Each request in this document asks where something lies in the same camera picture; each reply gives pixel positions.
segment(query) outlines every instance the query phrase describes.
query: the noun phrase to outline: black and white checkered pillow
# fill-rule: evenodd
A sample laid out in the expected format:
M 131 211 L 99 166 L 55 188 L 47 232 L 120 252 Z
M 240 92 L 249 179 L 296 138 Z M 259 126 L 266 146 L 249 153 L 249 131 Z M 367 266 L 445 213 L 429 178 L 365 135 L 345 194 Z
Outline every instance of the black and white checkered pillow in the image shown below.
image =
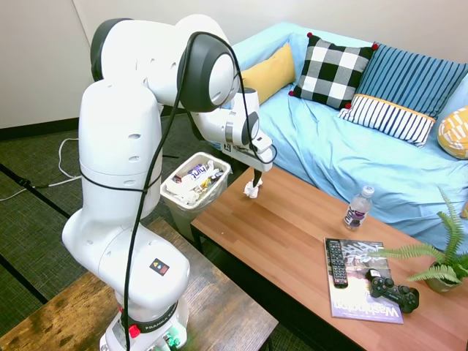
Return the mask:
M 350 103 L 373 48 L 347 48 L 308 34 L 309 46 L 299 84 L 290 95 L 343 108 Z

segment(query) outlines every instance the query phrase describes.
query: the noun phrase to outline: light blue sofa cover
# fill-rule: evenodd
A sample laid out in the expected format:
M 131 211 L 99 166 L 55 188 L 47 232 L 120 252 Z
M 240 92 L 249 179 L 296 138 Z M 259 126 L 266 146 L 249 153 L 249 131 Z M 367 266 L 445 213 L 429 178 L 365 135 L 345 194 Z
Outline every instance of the light blue sofa cover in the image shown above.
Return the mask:
M 234 45 L 241 69 L 268 59 L 289 43 L 296 81 L 306 56 L 306 33 L 337 45 L 372 43 L 280 23 Z M 468 199 L 468 161 L 445 153 L 437 143 L 437 123 L 423 148 L 377 130 L 337 118 L 337 110 L 290 97 L 285 86 L 260 107 L 260 126 L 278 148 L 275 165 L 345 202 L 370 184 L 375 188 L 371 215 L 420 241 L 445 248 L 445 229 L 437 216 L 447 211 L 440 186 L 461 211 Z M 468 77 L 450 97 L 443 117 L 468 105 Z M 468 221 L 463 221 L 468 229 Z M 459 252 L 468 251 L 468 239 Z

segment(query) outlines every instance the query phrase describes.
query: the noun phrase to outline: white wall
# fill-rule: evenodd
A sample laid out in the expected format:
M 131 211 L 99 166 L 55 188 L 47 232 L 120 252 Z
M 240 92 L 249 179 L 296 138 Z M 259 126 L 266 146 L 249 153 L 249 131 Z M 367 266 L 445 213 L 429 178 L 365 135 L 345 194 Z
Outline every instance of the white wall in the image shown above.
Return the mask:
M 231 43 L 281 21 L 380 41 L 441 59 L 468 61 L 467 0 L 74 0 L 88 39 L 109 18 L 174 24 L 214 18 Z
M 0 128 L 78 117 L 92 78 L 72 0 L 0 6 Z

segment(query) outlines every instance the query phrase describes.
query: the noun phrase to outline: wooden bench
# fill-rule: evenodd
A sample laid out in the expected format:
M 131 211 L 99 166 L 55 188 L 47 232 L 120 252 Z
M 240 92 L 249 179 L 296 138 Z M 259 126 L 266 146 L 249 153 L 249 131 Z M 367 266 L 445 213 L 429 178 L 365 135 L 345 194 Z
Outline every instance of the wooden bench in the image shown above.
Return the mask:
M 189 341 L 183 350 L 259 350 L 277 321 L 163 220 L 149 229 L 190 261 Z M 92 350 L 117 313 L 113 290 L 86 273 L 0 339 L 3 351 Z

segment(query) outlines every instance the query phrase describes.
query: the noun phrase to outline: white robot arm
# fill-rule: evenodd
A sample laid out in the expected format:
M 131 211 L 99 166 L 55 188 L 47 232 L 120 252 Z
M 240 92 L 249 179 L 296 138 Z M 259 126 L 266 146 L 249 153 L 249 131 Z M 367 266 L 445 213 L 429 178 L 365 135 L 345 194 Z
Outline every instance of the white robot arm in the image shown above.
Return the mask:
M 193 36 L 199 31 L 206 33 Z M 116 291 L 122 306 L 140 190 L 162 141 L 161 105 L 173 106 L 181 90 L 178 106 L 192 113 L 204 139 L 223 144 L 223 152 L 257 171 L 271 169 L 275 155 L 271 139 L 260 131 L 257 93 L 246 92 L 245 109 L 231 52 L 207 33 L 227 41 L 217 23 L 202 15 L 175 26 L 110 20 L 93 38 L 96 83 L 83 95 L 79 124 L 83 208 L 66 223 L 62 238 L 80 264 Z M 187 58 L 189 38 L 192 52 Z M 220 108 L 231 100 L 230 109 Z M 141 218 L 159 201 L 161 155 Z M 186 342 L 188 309 L 181 296 L 188 284 L 189 261 L 141 224 L 133 252 L 127 311 L 131 350 L 178 349 Z M 101 351 L 126 349 L 123 325 L 120 311 L 102 337 Z

